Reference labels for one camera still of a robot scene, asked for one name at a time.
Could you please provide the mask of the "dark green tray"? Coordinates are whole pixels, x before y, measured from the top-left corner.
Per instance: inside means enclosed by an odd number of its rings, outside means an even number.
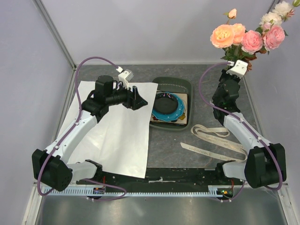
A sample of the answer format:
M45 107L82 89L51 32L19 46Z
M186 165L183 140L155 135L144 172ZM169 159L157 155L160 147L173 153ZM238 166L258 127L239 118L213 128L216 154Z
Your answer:
M187 93L188 94L188 121L185 126L178 125L167 125L167 124L154 124L150 122L150 126L154 128L159 128L163 130L172 130L172 131L183 131L187 129L190 124L190 117L192 112L193 105L193 87L192 84L181 78L175 77L157 77L153 80L154 83L158 84L157 91L168 91L168 92L178 92L178 93Z

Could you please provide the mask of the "wooden puzzle board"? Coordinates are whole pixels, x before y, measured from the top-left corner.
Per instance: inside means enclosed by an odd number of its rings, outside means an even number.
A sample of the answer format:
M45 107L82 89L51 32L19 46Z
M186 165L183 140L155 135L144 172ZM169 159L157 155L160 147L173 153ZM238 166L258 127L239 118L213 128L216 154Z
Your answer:
M186 107L185 112L183 115L175 122L163 122L160 120L157 120L152 114L150 118L150 122L154 124L167 124L167 125L178 125L178 126L185 126L188 124L188 94L187 93L178 93L178 92L173 92L176 94L178 97L180 97L184 101L184 105Z

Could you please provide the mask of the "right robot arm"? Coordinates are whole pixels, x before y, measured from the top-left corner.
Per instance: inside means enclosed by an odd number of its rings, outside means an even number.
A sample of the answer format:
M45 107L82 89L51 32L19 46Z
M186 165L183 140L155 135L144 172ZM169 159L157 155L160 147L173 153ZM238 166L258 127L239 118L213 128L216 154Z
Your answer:
M246 121L236 105L239 82L238 76L222 70L212 97L212 104L215 106L213 114L241 143L247 159L243 162L229 159L218 163L215 180L223 185L231 178L236 178L247 181L252 188L281 184L286 180L285 149L281 144L273 144L260 136Z

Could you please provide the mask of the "orange flower stem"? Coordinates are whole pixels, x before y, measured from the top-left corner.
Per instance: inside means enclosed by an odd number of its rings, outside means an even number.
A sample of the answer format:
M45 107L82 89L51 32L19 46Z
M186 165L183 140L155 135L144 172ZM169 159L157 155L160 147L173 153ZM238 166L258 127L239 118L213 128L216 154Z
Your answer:
M245 56L243 58L243 61L246 62L248 65L247 65L247 71L251 71L252 70L252 64L251 64L251 61L254 61L256 60L257 57L256 57L256 53L254 54L248 54L247 56Z

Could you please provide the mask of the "left aluminium frame post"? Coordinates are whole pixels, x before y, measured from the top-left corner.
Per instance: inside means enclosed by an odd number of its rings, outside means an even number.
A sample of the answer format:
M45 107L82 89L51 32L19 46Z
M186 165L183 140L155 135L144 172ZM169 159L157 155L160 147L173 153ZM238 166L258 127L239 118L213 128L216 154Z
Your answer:
M33 0L33 3L35 4L36 8L38 9L39 13L41 14L44 22L46 23L49 31L51 32L52 36L54 37L54 40L56 41L58 47L62 51L64 57L66 58L68 64L70 67L75 70L76 69L76 63L73 60L71 54L69 53L61 35L59 34L49 12L47 11L44 3L42 0Z

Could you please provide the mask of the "pink flower stems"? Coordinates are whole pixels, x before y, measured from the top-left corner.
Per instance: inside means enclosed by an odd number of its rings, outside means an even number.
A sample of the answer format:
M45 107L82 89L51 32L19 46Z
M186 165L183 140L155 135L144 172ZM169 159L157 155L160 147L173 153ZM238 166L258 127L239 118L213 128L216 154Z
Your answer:
M265 54L277 49L286 37L281 25L264 23L256 30L246 32L241 39L241 55L243 61L256 59L256 53Z

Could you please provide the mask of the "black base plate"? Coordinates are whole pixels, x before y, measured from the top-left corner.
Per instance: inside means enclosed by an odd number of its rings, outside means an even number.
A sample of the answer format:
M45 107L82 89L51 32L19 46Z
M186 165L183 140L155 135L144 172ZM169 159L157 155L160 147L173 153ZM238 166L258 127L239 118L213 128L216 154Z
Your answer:
M128 193L207 192L208 186L242 184L212 168L147 168L144 178L100 170L92 180L124 188Z

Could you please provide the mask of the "pink flower stem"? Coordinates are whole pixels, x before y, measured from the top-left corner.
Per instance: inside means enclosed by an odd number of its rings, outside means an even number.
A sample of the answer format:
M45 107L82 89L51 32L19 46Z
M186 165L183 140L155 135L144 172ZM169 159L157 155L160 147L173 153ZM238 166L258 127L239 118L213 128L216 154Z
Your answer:
M213 30L210 42L215 48L224 50L222 59L236 61L241 56L241 40L245 33L246 28L241 23L222 24Z
M227 16L228 19L227 19L226 24L229 25L230 20L235 19L236 16L237 16L237 9L233 8L233 9L231 9L229 12L223 13L223 15L226 15L226 16Z

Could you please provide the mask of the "cream ribbon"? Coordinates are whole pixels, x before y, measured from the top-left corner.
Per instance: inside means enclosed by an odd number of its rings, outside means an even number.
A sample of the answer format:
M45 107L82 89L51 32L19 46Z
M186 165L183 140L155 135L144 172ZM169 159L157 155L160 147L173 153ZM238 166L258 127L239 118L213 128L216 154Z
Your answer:
M234 157L229 157L227 155L217 154L213 153L208 150L200 149L195 146L186 144L181 142L180 145L182 148L204 155L206 157L214 158L221 161L236 161L236 162L245 162L248 158L248 154L246 153L246 150L240 143L232 142L226 139L230 135L230 131L225 127L211 127L207 128L203 125L196 124L191 129L190 132L196 136L197 138L209 142L211 144L214 144L219 147L223 147L227 150L231 150L234 152L237 152L239 154L242 154L244 156L243 159L237 159Z

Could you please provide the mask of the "blue plate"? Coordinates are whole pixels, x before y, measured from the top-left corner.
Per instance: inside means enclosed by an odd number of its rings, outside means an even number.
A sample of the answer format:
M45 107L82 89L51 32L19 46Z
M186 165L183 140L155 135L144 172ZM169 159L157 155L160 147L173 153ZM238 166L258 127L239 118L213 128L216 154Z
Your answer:
M180 97L178 97L176 94L171 93L171 92L166 92L166 93L173 94L177 98L178 108L176 109L175 112L173 112L171 114L167 114L167 115L160 114L160 113L156 112L154 109L152 109L152 115L157 120L160 120L160 121L163 121L163 122L175 122L183 115L183 113L185 112L186 107L184 105L184 101Z

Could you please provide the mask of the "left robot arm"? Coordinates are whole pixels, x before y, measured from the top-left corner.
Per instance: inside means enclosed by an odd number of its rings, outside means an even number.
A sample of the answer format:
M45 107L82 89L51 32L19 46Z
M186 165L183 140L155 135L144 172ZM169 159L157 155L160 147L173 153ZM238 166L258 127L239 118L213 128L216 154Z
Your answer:
M63 191L70 183L83 179L92 184L102 181L100 164L89 159L76 164L69 164L68 161L81 140L108 113L110 106L122 104L128 109L138 110L148 104L139 95L136 86L129 86L132 77L130 70L122 71L117 81L108 75L98 77L94 90L79 104L78 117L45 150L33 152L33 172L38 184Z

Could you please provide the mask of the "white flower stem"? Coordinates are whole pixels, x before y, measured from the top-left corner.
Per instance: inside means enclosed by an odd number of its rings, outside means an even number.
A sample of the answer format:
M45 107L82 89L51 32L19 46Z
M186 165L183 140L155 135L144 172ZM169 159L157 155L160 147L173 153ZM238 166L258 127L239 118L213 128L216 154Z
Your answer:
M289 3L282 1L275 5L275 7L268 13L262 16L259 25L263 26L264 24L275 24L281 25L282 22L287 21L290 17L294 16L295 8L298 5L294 3Z

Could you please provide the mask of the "white wrapping paper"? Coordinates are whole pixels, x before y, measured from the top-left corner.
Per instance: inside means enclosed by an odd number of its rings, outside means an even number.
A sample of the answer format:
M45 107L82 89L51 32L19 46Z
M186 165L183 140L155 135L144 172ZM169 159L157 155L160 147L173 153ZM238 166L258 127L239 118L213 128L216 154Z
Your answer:
M81 140L69 163L90 159L103 171L144 178L147 168L149 123L158 84L135 83L148 104L138 110L123 105L109 107L109 112Z

